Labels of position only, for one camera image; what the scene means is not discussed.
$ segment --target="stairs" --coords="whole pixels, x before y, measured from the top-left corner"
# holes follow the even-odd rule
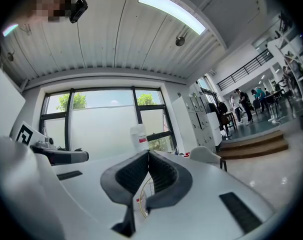
[[[261,157],[288,149],[283,133],[278,130],[261,137],[222,143],[217,155],[225,160]]]

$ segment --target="black pants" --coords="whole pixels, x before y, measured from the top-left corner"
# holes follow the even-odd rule
[[[262,98],[262,99],[260,100],[261,112],[264,112],[264,104],[266,105],[266,109],[267,109],[267,111],[268,111],[268,113],[269,113],[268,105],[267,105],[267,102],[266,102],[266,99],[265,99],[265,98]]]
[[[248,122],[250,120],[253,119],[252,113],[251,113],[251,109],[250,106],[248,105],[248,103],[242,104],[243,109],[245,110],[247,117],[248,117]]]
[[[236,107],[235,113],[236,113],[236,117],[237,117],[238,122],[240,122],[241,121],[241,111],[240,111],[239,107]]]

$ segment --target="floor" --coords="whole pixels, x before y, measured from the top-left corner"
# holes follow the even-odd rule
[[[261,157],[227,160],[228,173],[261,194],[276,210],[297,193],[303,174],[303,125],[300,118],[284,124],[289,149]]]
[[[295,99],[291,97],[290,103],[291,106],[285,98],[279,101],[278,119],[281,124],[289,122],[303,115],[303,102],[301,99]],[[237,128],[236,130],[234,130],[233,127],[229,128],[229,134],[231,134],[231,136],[224,137],[224,140],[240,139],[249,135],[262,133],[279,126],[279,124],[272,124],[271,122],[268,122],[268,119],[270,119],[271,116],[268,114],[266,108],[263,113],[257,111],[257,115],[254,111],[252,111],[252,118],[254,123],[250,125],[246,125],[246,122],[248,121],[247,116],[242,118],[243,123],[238,123],[237,118],[235,117]]]

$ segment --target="sky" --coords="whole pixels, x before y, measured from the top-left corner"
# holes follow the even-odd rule
[[[132,90],[94,90],[83,91],[82,94],[86,95],[87,108],[134,105]],[[152,94],[153,101],[161,104],[158,91],[136,90],[137,99],[142,94]],[[60,105],[59,97],[61,96],[63,95],[50,96],[47,114],[61,112],[56,109],[56,107]]]

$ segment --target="balcony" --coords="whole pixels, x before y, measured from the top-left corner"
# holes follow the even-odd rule
[[[261,67],[263,64],[268,62],[273,57],[274,56],[268,51],[268,49],[264,50],[257,57],[253,58],[250,62],[248,62],[246,65],[242,66],[240,69],[232,73],[230,76],[220,81],[217,84],[218,87],[220,88],[221,91],[226,89],[227,87],[233,85],[240,79],[252,73],[254,70]]]

